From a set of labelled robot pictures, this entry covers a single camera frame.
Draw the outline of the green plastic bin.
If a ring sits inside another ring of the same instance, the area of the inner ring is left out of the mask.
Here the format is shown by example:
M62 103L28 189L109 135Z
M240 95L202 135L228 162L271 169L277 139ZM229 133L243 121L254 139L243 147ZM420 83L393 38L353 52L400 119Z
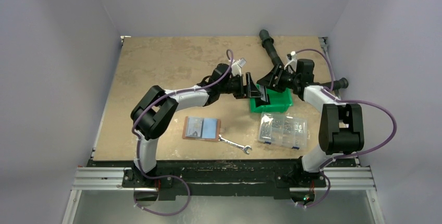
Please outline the green plastic bin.
M267 93L270 100L269 105L262 105L261 98L250 99L250 111L252 113L284 113L293 105L293 99L289 89L286 89L282 93L267 89Z

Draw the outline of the clear plastic screw box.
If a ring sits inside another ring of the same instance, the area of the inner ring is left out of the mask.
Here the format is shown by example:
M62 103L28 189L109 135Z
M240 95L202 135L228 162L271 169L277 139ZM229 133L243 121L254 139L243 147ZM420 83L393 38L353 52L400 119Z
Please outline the clear plastic screw box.
M268 145L305 149L308 142L307 120L277 113L261 113L257 139Z

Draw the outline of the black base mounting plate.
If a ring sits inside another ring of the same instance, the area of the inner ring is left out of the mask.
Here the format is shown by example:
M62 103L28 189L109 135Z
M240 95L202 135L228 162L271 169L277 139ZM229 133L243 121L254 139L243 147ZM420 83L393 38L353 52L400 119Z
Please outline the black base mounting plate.
M305 172L300 159L160 160L144 177L132 166L122 187L153 190L161 201L176 196L267 196L302 201L326 188L324 175Z

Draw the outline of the brown leather card holder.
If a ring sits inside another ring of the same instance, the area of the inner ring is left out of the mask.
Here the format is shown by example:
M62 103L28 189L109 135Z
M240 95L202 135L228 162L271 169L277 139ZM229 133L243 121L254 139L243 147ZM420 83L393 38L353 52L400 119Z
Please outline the brown leather card holder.
M182 138L215 142L219 141L220 130L220 119L187 116L185 118Z

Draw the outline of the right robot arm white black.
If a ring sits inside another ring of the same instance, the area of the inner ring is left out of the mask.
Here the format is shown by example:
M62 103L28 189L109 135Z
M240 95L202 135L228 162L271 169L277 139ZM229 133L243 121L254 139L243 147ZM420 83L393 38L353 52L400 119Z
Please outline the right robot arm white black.
M300 186L311 182L313 172L320 172L339 154L350 155L364 146L362 107L339 102L325 86L314 82L313 70L312 60L299 59L293 73L279 65L257 81L259 86L275 92L293 90L300 100L321 114L318 145L302 156L302 166L292 173L294 182Z

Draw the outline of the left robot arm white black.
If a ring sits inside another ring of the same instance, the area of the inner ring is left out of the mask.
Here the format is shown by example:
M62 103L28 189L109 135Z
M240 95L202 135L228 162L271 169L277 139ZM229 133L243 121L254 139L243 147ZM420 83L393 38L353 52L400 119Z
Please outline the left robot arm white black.
M211 105L222 94L231 94L236 99L262 96L250 73L234 74L228 64L218 64L211 75L190 88L165 90L155 85L147 91L130 114L131 132L137 137L134 159L137 183L149 187L155 182L152 169L156 167L158 139L167 130L175 112Z

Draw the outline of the silver open-end wrench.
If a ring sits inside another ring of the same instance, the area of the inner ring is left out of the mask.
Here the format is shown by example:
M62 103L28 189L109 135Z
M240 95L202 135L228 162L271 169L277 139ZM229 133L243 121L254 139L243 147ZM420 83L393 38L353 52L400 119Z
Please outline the silver open-end wrench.
M218 140L221 141L221 142L224 142L224 143L226 143L228 145L231 145L233 147L236 147L236 148L242 150L247 155L249 155L250 154L249 151L252 150L251 146L249 146L249 145L241 145L241 144L238 144L236 142L230 141L230 140L222 137L222 135L219 135Z

